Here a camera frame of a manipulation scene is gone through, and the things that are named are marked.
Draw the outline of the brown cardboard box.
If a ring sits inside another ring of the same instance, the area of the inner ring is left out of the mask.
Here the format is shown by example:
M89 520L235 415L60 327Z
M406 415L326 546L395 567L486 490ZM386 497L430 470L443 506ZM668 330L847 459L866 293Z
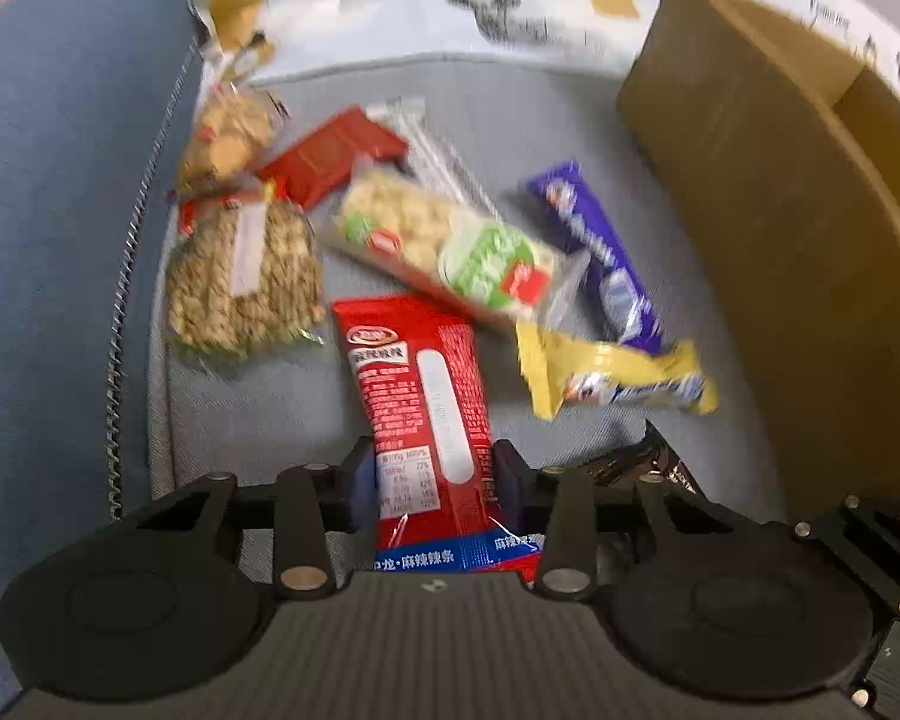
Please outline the brown cardboard box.
M706 264L790 509L900 500L900 99L754 0L660 0L617 96Z

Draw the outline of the green white rice cracker pack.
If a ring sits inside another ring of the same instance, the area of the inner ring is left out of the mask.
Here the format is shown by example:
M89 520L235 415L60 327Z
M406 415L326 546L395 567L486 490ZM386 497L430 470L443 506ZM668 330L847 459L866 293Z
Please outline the green white rice cracker pack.
M592 260L365 156L352 166L322 236L353 259L499 327L559 325Z

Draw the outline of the yellow Alpenliebe candy bar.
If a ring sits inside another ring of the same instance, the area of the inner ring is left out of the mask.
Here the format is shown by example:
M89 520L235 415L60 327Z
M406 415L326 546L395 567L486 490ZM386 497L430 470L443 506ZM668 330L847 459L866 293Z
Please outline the yellow Alpenliebe candy bar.
M518 322L515 338L533 413L544 421L553 421L567 403L678 408L698 415L718 408L717 387L702 371L692 341L649 355L532 322Z

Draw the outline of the clear silver stick packet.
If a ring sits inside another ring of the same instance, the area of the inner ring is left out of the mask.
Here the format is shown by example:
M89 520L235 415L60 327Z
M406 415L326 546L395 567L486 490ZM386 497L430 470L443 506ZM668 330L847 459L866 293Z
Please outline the clear silver stick packet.
M489 193L460 153L429 121L424 98L401 96L377 101L365 106L364 112L372 122L388 128L408 143L401 167L422 187L443 193L496 221L502 220Z

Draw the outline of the dark foil snack packet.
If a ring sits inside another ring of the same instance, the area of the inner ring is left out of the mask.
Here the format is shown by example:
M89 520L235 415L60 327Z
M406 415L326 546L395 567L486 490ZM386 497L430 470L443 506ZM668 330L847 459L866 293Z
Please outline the dark foil snack packet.
M702 496L702 488L689 471L689 466L650 419L645 419L644 435L635 444L606 450L604 454L584 461L578 469L589 475L596 486L614 486L624 479L647 475L661 476L665 481Z

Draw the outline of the grey deer print sofa cover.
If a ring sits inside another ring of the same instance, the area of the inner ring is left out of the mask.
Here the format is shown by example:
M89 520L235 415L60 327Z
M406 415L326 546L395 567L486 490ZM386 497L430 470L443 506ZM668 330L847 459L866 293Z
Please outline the grey deer print sofa cover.
M343 54L302 65L307 50ZM653 422L713 499L806 518L900 500L900 34L857 0L329 0L268 70L294 125L357 110L408 143L347 234L344 181L305 208L329 299L440 298L440 252L481 229L475 326L491 433L567 466ZM667 392L533 410L491 309L540 250L554 323L658 361L694 351L717 405Z

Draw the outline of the peanut candy clear bag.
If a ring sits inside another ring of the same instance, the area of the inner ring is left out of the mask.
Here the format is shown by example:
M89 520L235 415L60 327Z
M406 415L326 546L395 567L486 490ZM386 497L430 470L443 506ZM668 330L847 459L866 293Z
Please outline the peanut candy clear bag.
M193 364L238 367L320 344L325 319L317 238L292 203L216 211L170 255L165 338Z

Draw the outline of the small red gold candy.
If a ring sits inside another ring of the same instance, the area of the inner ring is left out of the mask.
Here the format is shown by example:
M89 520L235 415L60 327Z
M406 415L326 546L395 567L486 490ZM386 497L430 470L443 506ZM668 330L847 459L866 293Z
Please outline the small red gold candy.
M178 205L178 221L176 234L187 238L193 234L201 221L219 210L235 210L247 203L264 202L268 198L263 190L237 190L237 192L219 193L186 199Z

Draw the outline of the purple Alpenliebe candy bar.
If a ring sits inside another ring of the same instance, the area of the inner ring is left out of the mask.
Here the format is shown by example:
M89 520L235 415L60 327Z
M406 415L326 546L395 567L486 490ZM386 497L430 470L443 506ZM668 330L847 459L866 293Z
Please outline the purple Alpenliebe candy bar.
M660 355L663 328L655 305L580 164L569 160L549 167L530 177L526 188L546 203L549 218L564 234L567 254L589 252L583 288L608 338L647 355Z

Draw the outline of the red spicy strip packet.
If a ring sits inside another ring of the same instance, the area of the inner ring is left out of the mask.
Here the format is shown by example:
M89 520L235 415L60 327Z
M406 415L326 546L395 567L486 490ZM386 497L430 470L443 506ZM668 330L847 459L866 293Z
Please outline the red spicy strip packet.
M473 325L418 294L333 304L372 427L379 572L516 572L543 539L502 523Z

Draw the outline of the red snack packet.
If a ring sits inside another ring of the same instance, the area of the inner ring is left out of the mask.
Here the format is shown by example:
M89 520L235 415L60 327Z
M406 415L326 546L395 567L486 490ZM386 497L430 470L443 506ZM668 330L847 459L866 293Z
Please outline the red snack packet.
M359 158L399 161L408 149L400 135L369 119L362 107L352 106L257 167L253 176L271 182L278 199L312 210L349 181Z

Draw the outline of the round cookie bag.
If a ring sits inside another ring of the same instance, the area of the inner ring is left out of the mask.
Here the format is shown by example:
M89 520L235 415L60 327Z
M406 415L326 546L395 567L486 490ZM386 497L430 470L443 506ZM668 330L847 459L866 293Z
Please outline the round cookie bag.
M269 151L289 112L266 91L217 85L194 119L176 176L176 192L201 192L238 176Z

